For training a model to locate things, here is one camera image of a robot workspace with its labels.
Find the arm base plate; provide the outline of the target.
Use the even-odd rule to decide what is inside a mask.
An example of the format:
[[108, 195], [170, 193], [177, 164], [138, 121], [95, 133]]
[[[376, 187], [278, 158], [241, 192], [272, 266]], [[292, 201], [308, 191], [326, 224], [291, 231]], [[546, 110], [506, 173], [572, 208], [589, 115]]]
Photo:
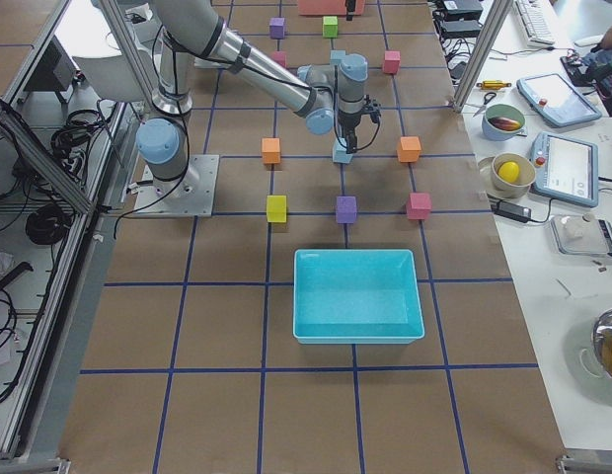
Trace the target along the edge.
[[193, 154], [185, 176], [172, 182], [156, 180], [145, 165], [142, 180], [150, 184], [138, 188], [133, 210], [147, 217], [210, 217], [219, 162], [215, 154]]

